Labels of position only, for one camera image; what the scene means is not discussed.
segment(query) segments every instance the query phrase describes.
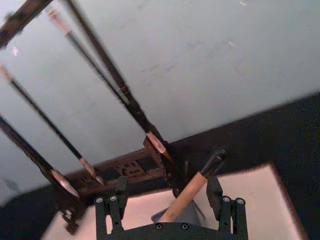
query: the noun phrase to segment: gray object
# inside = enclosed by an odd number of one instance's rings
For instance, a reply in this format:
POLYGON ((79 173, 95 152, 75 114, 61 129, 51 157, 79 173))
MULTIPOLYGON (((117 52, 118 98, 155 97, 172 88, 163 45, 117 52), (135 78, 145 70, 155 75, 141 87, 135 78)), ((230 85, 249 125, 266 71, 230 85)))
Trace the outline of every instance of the gray object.
MULTIPOLYGON (((197 211, 198 211, 198 207, 196 206, 196 203, 194 201, 192 201, 184 210, 184 212, 176 218, 176 220, 174 221, 175 223, 187 223, 187 224, 193 224, 193 225, 197 225, 197 226, 201 226, 197 211)), ((157 223, 160 218, 162 217, 162 215, 167 211, 167 208, 156 213, 155 215, 153 215, 151 217, 151 220, 154 223, 157 223)))

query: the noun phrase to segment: wooden stick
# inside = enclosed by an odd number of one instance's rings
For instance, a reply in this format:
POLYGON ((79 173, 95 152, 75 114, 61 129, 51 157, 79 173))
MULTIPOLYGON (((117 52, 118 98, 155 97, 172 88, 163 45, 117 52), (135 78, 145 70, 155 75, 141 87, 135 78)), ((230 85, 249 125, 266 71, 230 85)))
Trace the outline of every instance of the wooden stick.
POLYGON ((197 172, 180 195, 173 201, 167 211, 160 218, 160 223, 171 223, 179 217, 200 189, 207 183, 207 179, 197 172))

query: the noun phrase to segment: wall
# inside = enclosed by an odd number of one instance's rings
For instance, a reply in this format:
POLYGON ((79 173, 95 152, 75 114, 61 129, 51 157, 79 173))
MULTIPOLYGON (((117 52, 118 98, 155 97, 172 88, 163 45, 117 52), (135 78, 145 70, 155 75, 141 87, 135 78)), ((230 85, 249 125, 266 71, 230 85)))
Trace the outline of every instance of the wall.
MULTIPOLYGON (((0 19, 22 2, 3 1, 0 19)), ((169 142, 320 88, 316 0, 79 2, 169 142)), ((75 26, 59 2, 53 5, 75 26)), ((0 52, 0 61, 90 162, 142 147, 143 131, 45 14, 0 52)), ((0 112, 62 173, 81 168, 3 78, 0 112)), ((15 192, 3 178, 20 191, 47 182, 3 134, 0 152, 0 201, 15 192)))

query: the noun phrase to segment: black metal bracket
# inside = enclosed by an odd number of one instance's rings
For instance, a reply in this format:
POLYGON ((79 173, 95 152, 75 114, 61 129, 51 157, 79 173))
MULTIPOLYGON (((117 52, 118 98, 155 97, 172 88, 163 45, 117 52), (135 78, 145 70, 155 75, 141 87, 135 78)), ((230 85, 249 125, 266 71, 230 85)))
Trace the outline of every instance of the black metal bracket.
POLYGON ((214 176, 208 178, 207 197, 216 219, 219 219, 218 230, 184 222, 158 222, 124 230, 121 220, 128 201, 127 182, 128 177, 120 177, 115 195, 100 196, 95 199, 97 240, 248 240, 245 200, 242 198, 232 200, 228 196, 223 196, 219 181, 214 176), (107 215, 111 216, 111 234, 107 234, 107 215))

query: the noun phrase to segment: light blue wall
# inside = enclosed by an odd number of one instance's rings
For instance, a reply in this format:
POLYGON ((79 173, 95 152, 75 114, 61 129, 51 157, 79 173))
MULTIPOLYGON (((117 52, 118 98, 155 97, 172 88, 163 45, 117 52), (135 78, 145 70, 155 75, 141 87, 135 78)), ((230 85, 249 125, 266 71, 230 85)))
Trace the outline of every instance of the light blue wall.
MULTIPOLYGON (((0 19, 22 2, 2 0, 0 19)), ((320 89, 318 0, 79 2, 168 141, 320 89)), ((72 23, 61 3, 53 5, 72 23)), ((142 147, 143 131, 45 14, 0 61, 91 163, 142 147)), ((0 112, 62 173, 81 168, 3 78, 0 112)), ((0 154, 0 176, 22 191, 47 182, 3 134, 0 154)), ((13 193, 0 179, 0 201, 13 193)))

